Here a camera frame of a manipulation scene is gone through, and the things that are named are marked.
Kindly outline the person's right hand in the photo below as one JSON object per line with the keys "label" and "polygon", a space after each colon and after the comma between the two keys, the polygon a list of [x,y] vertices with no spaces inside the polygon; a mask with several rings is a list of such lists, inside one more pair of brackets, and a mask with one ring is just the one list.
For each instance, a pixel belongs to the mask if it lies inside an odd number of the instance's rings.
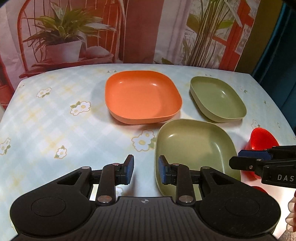
{"label": "person's right hand", "polygon": [[288,203],[289,215],[286,217],[285,221],[287,223],[286,230],[288,232],[296,231],[296,192],[293,198]]}

